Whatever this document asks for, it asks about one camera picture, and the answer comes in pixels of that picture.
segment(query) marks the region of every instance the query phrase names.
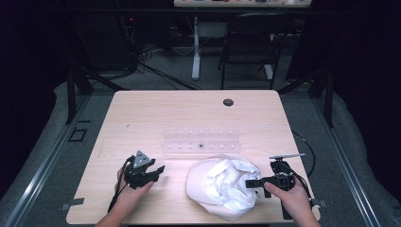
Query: wrist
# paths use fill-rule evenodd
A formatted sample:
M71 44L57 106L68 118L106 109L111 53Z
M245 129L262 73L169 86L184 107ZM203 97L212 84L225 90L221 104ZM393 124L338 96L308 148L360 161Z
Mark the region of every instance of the wrist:
M319 227L319 226L321 226L321 224L316 220L316 218L312 212L310 212L309 214L305 214L305 215L295 218L294 222L298 227L305 227L305 226Z

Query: chair leg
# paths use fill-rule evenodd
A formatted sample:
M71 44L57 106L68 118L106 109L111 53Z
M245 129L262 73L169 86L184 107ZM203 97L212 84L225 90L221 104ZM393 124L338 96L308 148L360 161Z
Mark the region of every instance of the chair leg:
M221 87L220 87L220 89L224 90L225 62L222 61L221 64L222 64L222 68L221 68Z
M273 67L273 75L271 75L271 81L270 81L270 86L269 86L269 89L270 89L270 90L273 89L273 84L274 84L274 80L275 80L275 73L276 73L276 71L277 71L277 64L278 64L278 63L276 63L276 64L274 65L274 67Z

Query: dark curtain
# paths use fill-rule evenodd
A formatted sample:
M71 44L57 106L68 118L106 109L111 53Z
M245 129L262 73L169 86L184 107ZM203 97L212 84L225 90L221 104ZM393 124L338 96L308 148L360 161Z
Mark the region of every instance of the dark curtain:
M66 61L35 1L0 5L0 171L3 197L35 146L66 80Z

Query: black backdrop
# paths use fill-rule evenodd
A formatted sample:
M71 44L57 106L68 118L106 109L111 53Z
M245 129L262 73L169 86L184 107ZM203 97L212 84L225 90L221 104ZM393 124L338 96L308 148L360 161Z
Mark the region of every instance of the black backdrop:
M375 177L401 201L401 3L313 3L312 11L351 10L357 22L350 17L306 20L288 79L307 76L338 54L331 71L334 90L361 131Z
M0 196L24 165L52 113L68 61L35 1L0 3Z

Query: table leg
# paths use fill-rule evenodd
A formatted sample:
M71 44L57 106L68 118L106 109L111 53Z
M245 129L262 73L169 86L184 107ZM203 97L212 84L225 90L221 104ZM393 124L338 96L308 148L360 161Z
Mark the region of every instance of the table leg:
M200 78L201 67L201 51L200 51L200 34L198 17L194 20L194 64L192 66L192 79L198 80Z

